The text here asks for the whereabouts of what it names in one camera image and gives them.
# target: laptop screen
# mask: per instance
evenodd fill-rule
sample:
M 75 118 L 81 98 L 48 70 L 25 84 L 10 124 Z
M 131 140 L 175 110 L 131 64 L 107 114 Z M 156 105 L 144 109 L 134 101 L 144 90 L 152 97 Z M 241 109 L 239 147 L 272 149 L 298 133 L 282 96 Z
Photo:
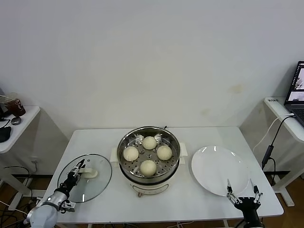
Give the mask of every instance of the laptop screen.
M 298 63 L 286 102 L 304 102 L 304 62 Z

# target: white table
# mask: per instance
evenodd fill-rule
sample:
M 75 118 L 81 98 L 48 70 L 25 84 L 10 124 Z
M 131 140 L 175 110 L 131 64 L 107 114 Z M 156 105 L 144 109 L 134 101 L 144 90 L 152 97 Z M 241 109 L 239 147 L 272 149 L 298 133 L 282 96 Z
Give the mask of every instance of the white table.
M 285 97 L 266 97 L 264 99 L 265 104 L 269 107 L 269 109 L 275 114 L 276 117 L 282 116 L 284 114 L 289 114 L 288 111 L 284 107 Z M 284 121 L 283 125 L 290 132 L 290 134 L 297 141 L 304 143 L 304 128 L 299 122 L 294 118 L 288 118 Z M 273 189 L 276 193 L 280 193 L 286 203 L 287 206 L 292 207 L 295 205 L 293 200 L 291 199 L 289 193 L 286 190 L 286 186 L 293 182 L 297 177 L 299 177 L 302 173 L 304 173 L 304 165 L 302 161 L 299 161 L 292 167 L 292 170 L 280 179 L 278 176 L 275 176 L 275 185 Z
M 24 108 L 26 110 L 26 113 L 21 116 L 21 123 L 19 125 L 12 125 L 11 123 L 7 125 L 12 127 L 10 138 L 5 142 L 0 143 L 0 154 L 7 153 L 12 148 L 17 139 L 22 135 L 27 126 L 32 122 L 32 120 L 40 111 L 40 108 L 38 106 L 24 106 Z M 11 120 L 13 117 L 13 115 L 10 115 L 8 117 L 5 117 L 5 119 Z M 0 122 L 0 127 L 4 126 L 6 123 L 6 121 Z M 0 179 L 0 186 L 3 184 L 3 182 L 5 182 L 18 191 L 14 200 L 11 202 L 9 210 L 14 210 L 16 208 L 22 196 L 30 196 L 30 189 L 27 188 L 27 186 L 30 185 L 31 179 L 28 180 L 27 185 L 25 186 L 19 180 L 13 177 L 9 170 L 4 169 L 3 167 L 0 167 Z M 33 196 L 41 196 L 41 193 L 42 192 L 40 191 L 35 191 L 33 192 Z
M 97 153 L 110 160 L 111 150 L 131 129 L 77 130 L 74 132 L 44 196 L 45 200 L 57 188 L 62 169 L 74 158 Z M 248 165 L 252 180 L 263 192 L 261 217 L 283 214 L 283 208 L 264 176 L 251 149 L 237 127 L 168 128 L 180 142 L 186 144 L 188 157 L 176 172 L 171 189 L 153 196 L 137 197 L 118 167 L 113 167 L 107 188 L 91 201 L 77 204 L 75 212 L 59 214 L 58 222 L 77 223 L 134 223 L 159 221 L 194 221 L 242 218 L 226 197 L 216 196 L 203 189 L 190 171 L 192 155 L 206 145 L 219 145 L 237 153 Z M 249 184 L 242 196 L 253 196 Z

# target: white plate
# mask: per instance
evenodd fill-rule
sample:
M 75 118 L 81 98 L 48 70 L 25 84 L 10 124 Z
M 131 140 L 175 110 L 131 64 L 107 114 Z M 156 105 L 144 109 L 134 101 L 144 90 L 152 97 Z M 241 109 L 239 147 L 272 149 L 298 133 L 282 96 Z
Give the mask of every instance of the white plate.
M 219 196 L 227 195 L 227 179 L 236 195 L 249 182 L 245 163 L 235 153 L 223 147 L 207 146 L 199 149 L 192 157 L 191 166 L 200 185 Z

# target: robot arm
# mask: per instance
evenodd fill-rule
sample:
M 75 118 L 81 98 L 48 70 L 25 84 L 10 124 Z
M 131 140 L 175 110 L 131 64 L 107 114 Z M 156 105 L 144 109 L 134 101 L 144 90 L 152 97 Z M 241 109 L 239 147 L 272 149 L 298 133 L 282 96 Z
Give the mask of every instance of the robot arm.
M 67 199 L 70 196 L 70 191 L 80 180 L 81 168 L 84 168 L 85 160 L 81 160 L 67 174 L 67 179 L 60 184 L 53 195 L 49 196 L 46 201 L 40 202 L 33 208 L 28 216 L 27 221 L 30 222 L 33 228 L 52 228 L 57 223 L 58 211 L 65 213 L 66 208 L 71 207 L 71 202 Z
M 254 185 L 251 179 L 250 182 L 253 192 L 255 193 L 255 197 L 236 197 L 233 194 L 229 179 L 227 185 L 227 197 L 236 209 L 242 211 L 244 221 L 246 222 L 244 228 L 265 228 L 257 215 L 257 209 L 261 206 L 260 199 L 263 193 L 259 192 L 257 185 Z

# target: cup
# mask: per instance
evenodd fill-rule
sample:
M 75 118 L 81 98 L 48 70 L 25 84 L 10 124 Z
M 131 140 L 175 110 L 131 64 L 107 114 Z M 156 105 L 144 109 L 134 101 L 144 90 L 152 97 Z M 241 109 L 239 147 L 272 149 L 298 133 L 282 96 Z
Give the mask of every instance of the cup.
M 12 113 L 15 117 L 19 117 L 25 114 L 25 109 L 21 101 L 17 98 L 18 94 L 10 93 L 4 96 L 0 96 L 0 103 Z

